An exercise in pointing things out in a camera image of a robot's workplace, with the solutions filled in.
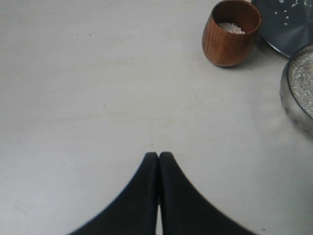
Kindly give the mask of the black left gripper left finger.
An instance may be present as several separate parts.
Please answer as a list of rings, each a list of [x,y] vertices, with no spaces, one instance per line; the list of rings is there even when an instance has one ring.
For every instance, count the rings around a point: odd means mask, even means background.
[[[154,235],[157,225],[159,160],[145,154],[121,193],[97,216],[72,235]]]

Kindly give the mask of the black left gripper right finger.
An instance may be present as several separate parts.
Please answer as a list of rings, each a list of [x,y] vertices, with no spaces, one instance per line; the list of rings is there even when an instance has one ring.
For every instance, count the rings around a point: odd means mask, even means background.
[[[172,153],[160,154],[159,176],[159,199],[164,235],[252,234],[220,212],[197,191]]]

